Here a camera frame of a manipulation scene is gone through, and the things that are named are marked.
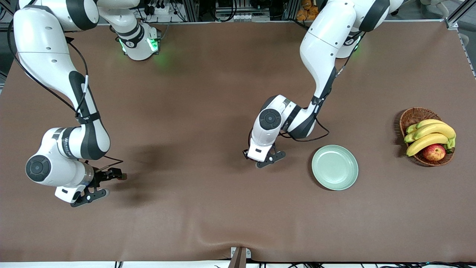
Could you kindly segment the red yellow apple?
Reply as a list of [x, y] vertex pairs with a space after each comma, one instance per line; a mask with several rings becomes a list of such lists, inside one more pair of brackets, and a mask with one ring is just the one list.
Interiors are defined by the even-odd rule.
[[442, 160], [447, 151], [441, 144], [432, 144], [422, 150], [422, 155], [427, 161], [436, 162]]

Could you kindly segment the brown wicker basket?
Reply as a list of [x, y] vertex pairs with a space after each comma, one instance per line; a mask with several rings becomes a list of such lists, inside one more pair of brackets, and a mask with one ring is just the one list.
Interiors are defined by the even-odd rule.
[[[422, 107], [414, 107], [414, 108], [410, 108], [410, 109], [405, 110], [403, 112], [403, 114], [401, 115], [400, 119], [399, 119], [399, 127], [400, 127], [400, 131], [401, 131], [401, 134], [402, 134], [403, 138], [407, 135], [406, 129], [410, 125], [417, 124], [417, 123], [419, 123], [423, 120], [427, 120], [427, 119], [441, 120], [441, 118], [436, 113], [431, 111], [430, 109], [426, 109], [426, 108], [422, 108]], [[456, 137], [452, 138], [450, 140], [453, 141], [453, 146], [455, 146]], [[420, 161], [421, 163], [423, 163], [426, 166], [443, 166], [443, 165], [449, 163], [452, 160], [453, 156], [454, 156], [454, 147], [452, 148], [452, 150], [446, 149], [445, 157], [442, 160], [436, 161], [436, 162], [431, 162], [431, 161], [425, 160], [425, 158], [422, 155], [422, 151], [419, 151], [417, 154], [415, 154], [412, 157], [414, 157], [415, 160]]]

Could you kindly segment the bag of orange bread rolls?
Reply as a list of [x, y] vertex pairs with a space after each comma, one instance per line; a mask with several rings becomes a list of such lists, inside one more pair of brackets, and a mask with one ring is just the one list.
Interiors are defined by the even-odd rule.
[[296, 20], [315, 20], [328, 0], [300, 0], [300, 6], [296, 13]]

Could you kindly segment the aluminium frame profile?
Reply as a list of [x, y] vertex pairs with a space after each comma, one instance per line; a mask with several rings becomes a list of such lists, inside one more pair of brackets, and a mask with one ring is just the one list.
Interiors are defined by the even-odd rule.
[[183, 0], [187, 22], [199, 22], [200, 0]]
[[464, 0], [448, 17], [445, 19], [447, 29], [454, 30], [458, 28], [457, 23], [471, 9], [476, 7], [476, 0]]

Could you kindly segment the brown table cloth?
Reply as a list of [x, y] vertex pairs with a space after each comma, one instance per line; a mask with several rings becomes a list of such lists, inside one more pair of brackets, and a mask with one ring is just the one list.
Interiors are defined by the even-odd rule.
[[[267, 98], [308, 106], [315, 83], [295, 23], [171, 25], [160, 54], [125, 56], [107, 26], [73, 34], [125, 181], [72, 208], [26, 161], [74, 113], [12, 64], [0, 94], [0, 261], [197, 261], [244, 246], [269, 262], [476, 262], [476, 79], [444, 22], [384, 22], [335, 79], [330, 134], [280, 137], [286, 157], [244, 158]], [[430, 109], [456, 132], [452, 160], [406, 155], [403, 112]], [[343, 191], [316, 181], [326, 145], [356, 158]]]

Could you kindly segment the light green round plate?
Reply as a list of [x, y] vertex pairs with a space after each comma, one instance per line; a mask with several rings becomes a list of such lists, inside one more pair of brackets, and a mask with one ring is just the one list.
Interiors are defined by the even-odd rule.
[[319, 148], [311, 160], [311, 170], [316, 181], [332, 191], [350, 188], [357, 181], [359, 173], [355, 156], [339, 145]]

